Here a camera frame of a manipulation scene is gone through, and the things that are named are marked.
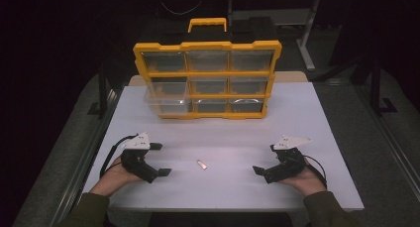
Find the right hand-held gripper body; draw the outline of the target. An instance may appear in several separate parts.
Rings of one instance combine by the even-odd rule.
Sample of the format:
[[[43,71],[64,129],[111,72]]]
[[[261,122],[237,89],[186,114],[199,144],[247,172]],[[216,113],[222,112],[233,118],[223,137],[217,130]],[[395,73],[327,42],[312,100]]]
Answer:
[[[276,157],[279,164],[265,170],[264,179],[267,183],[278,182],[289,177],[297,176],[306,166],[302,153],[298,150],[299,146],[311,143],[310,138],[282,136],[275,143]]]

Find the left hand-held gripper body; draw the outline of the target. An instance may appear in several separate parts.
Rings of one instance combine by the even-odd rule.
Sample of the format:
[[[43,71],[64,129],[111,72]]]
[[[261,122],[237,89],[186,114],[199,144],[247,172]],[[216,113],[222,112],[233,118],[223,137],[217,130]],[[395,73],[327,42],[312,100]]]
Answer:
[[[148,133],[136,135],[126,142],[123,148],[121,162],[124,169],[140,179],[152,183],[158,177],[158,171],[145,161],[145,155],[151,149]]]

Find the clear plastic drawer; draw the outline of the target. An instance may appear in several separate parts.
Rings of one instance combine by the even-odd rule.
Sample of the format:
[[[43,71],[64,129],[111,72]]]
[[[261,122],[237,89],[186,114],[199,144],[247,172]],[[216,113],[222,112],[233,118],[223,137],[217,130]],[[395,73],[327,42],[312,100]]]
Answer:
[[[157,115],[185,115],[190,111],[186,82],[152,82],[147,86],[144,101]]]

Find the person's right hand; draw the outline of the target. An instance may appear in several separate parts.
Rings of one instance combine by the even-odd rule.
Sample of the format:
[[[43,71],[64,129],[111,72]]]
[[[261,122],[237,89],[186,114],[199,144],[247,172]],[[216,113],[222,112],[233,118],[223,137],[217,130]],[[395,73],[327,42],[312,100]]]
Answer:
[[[309,163],[306,162],[306,166],[300,174],[281,180],[280,183],[292,186],[303,196],[326,191],[327,187],[323,184],[318,175],[308,166]]]

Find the person's left hand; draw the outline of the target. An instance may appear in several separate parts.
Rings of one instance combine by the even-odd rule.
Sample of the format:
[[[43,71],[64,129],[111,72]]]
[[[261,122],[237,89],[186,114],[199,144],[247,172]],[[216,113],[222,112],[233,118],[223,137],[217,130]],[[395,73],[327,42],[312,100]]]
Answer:
[[[125,185],[140,180],[138,176],[126,171],[118,157],[89,192],[110,197]]]

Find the black metal stand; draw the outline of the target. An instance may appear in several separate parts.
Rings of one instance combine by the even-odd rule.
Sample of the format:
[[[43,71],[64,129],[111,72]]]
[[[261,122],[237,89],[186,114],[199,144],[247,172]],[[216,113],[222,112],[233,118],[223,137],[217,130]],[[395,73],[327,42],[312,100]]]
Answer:
[[[379,117],[381,117],[383,113],[396,113],[397,109],[391,100],[380,96],[381,67],[379,65],[378,58],[377,56],[372,56],[370,60],[370,107]]]
[[[93,102],[89,108],[88,115],[97,115],[102,119],[108,109],[108,80],[105,74],[104,65],[101,64],[98,68],[98,100]]]

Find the yellow organizer cabinet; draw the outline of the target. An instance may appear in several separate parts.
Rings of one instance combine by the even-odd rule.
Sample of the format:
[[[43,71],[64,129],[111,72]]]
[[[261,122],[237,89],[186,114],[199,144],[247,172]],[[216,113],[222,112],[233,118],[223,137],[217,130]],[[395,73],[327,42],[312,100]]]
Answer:
[[[269,17],[229,22],[198,18],[152,21],[133,47],[135,65],[152,82],[186,82],[190,111],[160,118],[263,118],[282,45]]]

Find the white desk frame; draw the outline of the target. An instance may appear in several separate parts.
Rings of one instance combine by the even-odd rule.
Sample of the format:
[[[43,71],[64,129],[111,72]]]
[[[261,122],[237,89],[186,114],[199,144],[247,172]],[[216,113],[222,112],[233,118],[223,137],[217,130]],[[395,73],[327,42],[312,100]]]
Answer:
[[[307,42],[312,31],[314,20],[318,11],[320,0],[312,0],[308,8],[297,9],[266,9],[266,10],[236,10],[233,1],[228,1],[229,22],[245,20],[251,17],[271,17],[276,26],[302,26],[303,32],[295,42],[308,71],[316,69],[315,64],[307,50]]]

